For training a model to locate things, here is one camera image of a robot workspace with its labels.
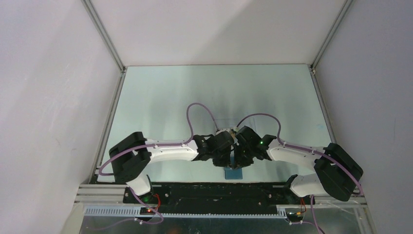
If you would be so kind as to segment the right aluminium frame rail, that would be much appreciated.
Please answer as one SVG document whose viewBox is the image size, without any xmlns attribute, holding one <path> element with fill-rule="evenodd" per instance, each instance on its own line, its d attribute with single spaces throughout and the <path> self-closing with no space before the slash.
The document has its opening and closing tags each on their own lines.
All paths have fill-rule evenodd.
<svg viewBox="0 0 413 234">
<path fill-rule="evenodd" d="M 326 37 L 324 38 L 319 50 L 316 53 L 315 58 L 313 59 L 311 64 L 308 64 L 308 69 L 312 78 L 312 83 L 313 86 L 315 88 L 316 94 L 317 94 L 317 98 L 318 98 L 318 102 L 323 114 L 323 118 L 324 121 L 326 123 L 326 127 L 327 127 L 327 131 L 329 134 L 329 138 L 331 139 L 331 141 L 333 143 L 337 143 L 337 138 L 333 129 L 333 125 L 332 125 L 332 121 L 331 118 L 329 116 L 329 111 L 328 111 L 328 107 L 325 103 L 324 97 L 323 97 L 323 93 L 322 90 L 320 88 L 320 84 L 319 84 L 319 79 L 317 77 L 317 70 L 318 70 L 318 66 L 325 54 L 325 52 L 327 51 L 329 45 L 331 44 L 331 42 L 333 41 L 335 35 L 337 34 L 337 32 L 339 31 L 340 26 L 342 25 L 344 19 L 346 18 L 346 16 L 348 15 L 349 11 L 351 10 L 352 6 L 354 5 L 355 0 L 345 0 L 343 5 L 340 8 L 340 11 L 338 12 L 336 18 L 333 21 L 332 26 L 330 27 Z"/>
</svg>

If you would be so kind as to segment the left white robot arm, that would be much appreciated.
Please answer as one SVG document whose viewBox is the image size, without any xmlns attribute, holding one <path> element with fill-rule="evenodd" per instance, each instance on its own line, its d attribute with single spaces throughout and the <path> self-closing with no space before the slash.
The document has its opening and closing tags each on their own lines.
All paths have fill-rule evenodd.
<svg viewBox="0 0 413 234">
<path fill-rule="evenodd" d="M 99 168 L 99 175 L 107 176 L 103 170 L 112 166 L 117 183 L 126 184 L 142 203 L 152 201 L 154 190 L 148 175 L 143 170 L 150 164 L 170 161 L 207 161 L 212 159 L 219 167 L 230 165 L 233 136 L 219 132 L 215 136 L 193 135 L 186 141 L 161 142 L 144 138 L 142 132 L 135 132 L 111 148 L 111 157 Z"/>
</svg>

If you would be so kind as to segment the blue card holder wallet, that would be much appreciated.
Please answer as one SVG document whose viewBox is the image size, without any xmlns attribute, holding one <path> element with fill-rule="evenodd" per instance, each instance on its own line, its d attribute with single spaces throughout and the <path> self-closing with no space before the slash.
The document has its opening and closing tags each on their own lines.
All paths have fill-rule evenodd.
<svg viewBox="0 0 413 234">
<path fill-rule="evenodd" d="M 224 178 L 225 180 L 242 180 L 243 179 L 242 168 L 238 168 L 238 169 L 224 168 Z"/>
</svg>

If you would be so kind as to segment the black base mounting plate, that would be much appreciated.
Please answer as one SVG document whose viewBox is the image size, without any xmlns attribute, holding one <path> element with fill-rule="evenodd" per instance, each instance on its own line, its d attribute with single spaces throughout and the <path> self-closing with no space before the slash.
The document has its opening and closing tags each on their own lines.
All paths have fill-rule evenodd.
<svg viewBox="0 0 413 234">
<path fill-rule="evenodd" d="M 139 198 L 159 205 L 161 214 L 178 215 L 277 215 L 278 206 L 309 206 L 311 200 L 298 197 L 283 182 L 156 182 Z"/>
</svg>

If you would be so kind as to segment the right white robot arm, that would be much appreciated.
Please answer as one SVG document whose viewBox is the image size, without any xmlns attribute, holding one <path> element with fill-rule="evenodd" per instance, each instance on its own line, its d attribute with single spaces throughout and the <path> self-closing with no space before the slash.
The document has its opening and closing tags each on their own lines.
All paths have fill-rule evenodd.
<svg viewBox="0 0 413 234">
<path fill-rule="evenodd" d="M 247 167 L 256 158 L 295 164 L 311 171 L 308 175 L 289 177 L 283 197 L 290 204 L 308 195 L 324 194 L 346 202 L 364 174 L 353 158 L 335 143 L 327 147 L 295 146 L 273 135 L 260 137 L 247 126 L 239 129 L 235 138 L 234 156 L 238 167 Z"/>
</svg>

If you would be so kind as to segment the clear acrylic box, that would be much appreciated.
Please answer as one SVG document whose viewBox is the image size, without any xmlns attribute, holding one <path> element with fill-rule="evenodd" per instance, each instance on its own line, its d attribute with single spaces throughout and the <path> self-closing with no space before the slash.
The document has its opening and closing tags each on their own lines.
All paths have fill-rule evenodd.
<svg viewBox="0 0 413 234">
<path fill-rule="evenodd" d="M 218 118 L 216 119 L 216 124 L 219 130 L 229 129 L 236 127 L 241 122 L 241 120 L 242 118 Z M 241 129 L 244 126 L 251 128 L 255 132 L 257 131 L 255 119 L 253 117 L 243 120 L 242 123 L 238 126 L 238 128 Z"/>
</svg>

